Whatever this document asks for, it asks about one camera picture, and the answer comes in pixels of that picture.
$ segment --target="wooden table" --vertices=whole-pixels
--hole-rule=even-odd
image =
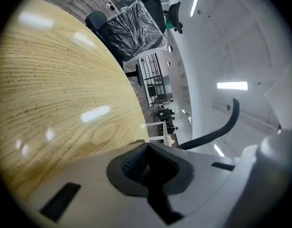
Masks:
[[[76,18],[25,0],[0,38],[0,173],[28,198],[70,161],[149,141],[134,90]]]

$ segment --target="white ceiling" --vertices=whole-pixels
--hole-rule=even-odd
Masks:
[[[245,116],[241,121],[252,127],[270,126],[254,128],[251,139],[259,141],[259,129],[263,136],[274,132],[279,122],[264,93],[292,59],[292,34],[274,6],[268,0],[199,0],[201,14],[196,12],[192,18],[194,0],[170,0],[170,4],[179,1],[183,34],[173,35],[187,75],[193,138],[223,125],[213,111],[232,105],[233,97],[241,104]],[[249,90],[216,89],[216,83],[223,81],[247,81]],[[235,139],[239,142],[242,131],[236,132],[236,137],[227,138],[230,146]]]

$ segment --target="black mesh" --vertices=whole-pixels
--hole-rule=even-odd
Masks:
[[[164,33],[166,30],[166,24],[163,16],[161,0],[142,0],[142,2],[148,13],[150,13],[151,17],[159,26],[161,32]]]
[[[147,147],[144,147],[124,160],[121,165],[124,175],[138,183],[142,183],[143,173],[147,166],[146,151]]]
[[[133,3],[97,33],[113,55],[124,62],[150,49],[167,46],[167,33],[161,32],[143,2]]]

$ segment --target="chair backrest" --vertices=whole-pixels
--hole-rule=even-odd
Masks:
[[[181,23],[179,22],[179,9],[180,9],[181,2],[173,4],[169,7],[168,17],[170,22],[176,27],[180,34],[183,33],[181,28]]]
[[[162,33],[166,30],[161,0],[142,0],[145,8],[150,13]]]

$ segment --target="white wall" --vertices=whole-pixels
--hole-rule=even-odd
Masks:
[[[159,64],[160,64],[162,75],[163,76],[168,76],[169,72],[168,72],[167,60],[164,57],[163,51],[159,50],[156,53],[156,55],[157,55],[157,60],[159,61]]]
[[[213,126],[225,123],[218,120],[220,114],[212,106],[231,105],[233,97],[239,100],[243,113],[278,126],[264,93],[292,60],[292,34],[273,5],[268,0],[199,0],[201,15],[196,12],[192,18],[194,0],[170,3],[179,1],[183,34],[173,35],[188,80],[192,137],[210,133]],[[247,81],[249,91],[217,90],[216,83],[223,81]],[[266,134],[238,122],[228,144],[221,148],[228,155],[238,156],[243,146],[258,142]]]
[[[223,127],[230,118],[230,113],[225,114],[215,109],[211,110],[211,115],[213,118],[212,132]],[[214,145],[217,144],[225,156],[240,157],[245,147],[260,144],[266,136],[267,132],[252,127],[239,117],[235,127],[228,134],[204,146],[194,148],[191,151],[218,156],[218,152],[214,149]]]
[[[183,98],[182,98],[182,91],[181,91],[181,84],[182,79],[179,75],[181,75],[182,71],[181,68],[177,66],[177,62],[172,57],[168,51],[163,52],[162,55],[158,55],[158,59],[162,61],[162,66],[166,65],[168,74],[169,74],[169,82],[172,88],[173,100],[174,102],[169,104],[169,109],[172,109],[175,112],[175,120],[173,124],[178,127],[178,130],[175,132],[178,143],[182,144],[187,141],[192,140],[192,129],[191,125],[187,119],[187,116],[182,113],[181,109],[183,108]]]

